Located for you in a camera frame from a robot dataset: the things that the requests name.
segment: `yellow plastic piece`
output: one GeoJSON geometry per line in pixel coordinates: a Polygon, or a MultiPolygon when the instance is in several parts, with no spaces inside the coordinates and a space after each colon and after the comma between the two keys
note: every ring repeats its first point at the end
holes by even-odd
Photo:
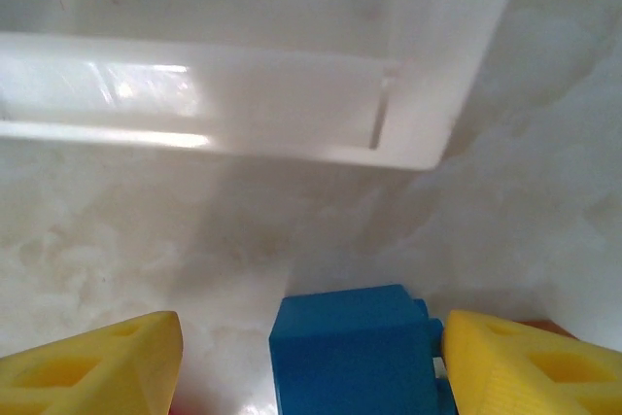
{"type": "Polygon", "coordinates": [[[0,359],[1,415],[166,415],[182,360],[158,312],[0,359]]]}
{"type": "Polygon", "coordinates": [[[443,358],[461,415],[622,415],[622,354],[453,311],[443,358]]]}

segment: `hole in yellow piece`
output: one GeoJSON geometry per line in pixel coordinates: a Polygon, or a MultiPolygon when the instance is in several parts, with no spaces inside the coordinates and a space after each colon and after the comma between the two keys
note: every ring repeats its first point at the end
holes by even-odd
{"type": "Polygon", "coordinates": [[[592,415],[622,415],[622,397],[581,398],[579,403],[592,415]]]}
{"type": "Polygon", "coordinates": [[[517,330],[506,328],[501,325],[488,325],[488,329],[498,335],[516,335],[520,333],[517,330]]]}
{"type": "Polygon", "coordinates": [[[45,362],[27,370],[15,382],[18,388],[70,388],[99,363],[98,359],[65,358],[45,362]]]}
{"type": "Polygon", "coordinates": [[[2,415],[40,415],[47,407],[39,403],[2,403],[0,413],[2,415]]]}
{"type": "Polygon", "coordinates": [[[128,337],[136,332],[140,327],[136,325],[119,325],[113,330],[113,335],[128,337]]]}
{"type": "Polygon", "coordinates": [[[556,383],[601,383],[615,381],[615,374],[576,354],[531,354],[530,360],[556,383]]]}

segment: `translucent plastic tray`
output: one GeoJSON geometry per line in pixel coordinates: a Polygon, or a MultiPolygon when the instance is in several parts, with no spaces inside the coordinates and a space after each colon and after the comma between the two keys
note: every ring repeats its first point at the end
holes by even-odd
{"type": "Polygon", "coordinates": [[[429,168],[507,0],[0,0],[0,135],[429,168]]]}

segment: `marble-like surface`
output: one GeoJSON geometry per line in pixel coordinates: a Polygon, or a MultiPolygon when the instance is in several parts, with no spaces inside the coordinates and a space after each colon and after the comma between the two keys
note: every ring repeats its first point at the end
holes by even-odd
{"type": "Polygon", "coordinates": [[[430,173],[4,141],[0,355],[175,309],[181,413],[272,414],[281,297],[390,282],[622,350],[620,160],[622,0],[512,0],[430,173]]]}

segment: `blue toy piece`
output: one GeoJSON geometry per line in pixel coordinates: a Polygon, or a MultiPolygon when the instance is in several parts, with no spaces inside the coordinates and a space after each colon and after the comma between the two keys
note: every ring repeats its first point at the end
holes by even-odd
{"type": "Polygon", "coordinates": [[[270,334],[281,415],[452,415],[442,323],[402,286],[290,296],[270,334]]]}

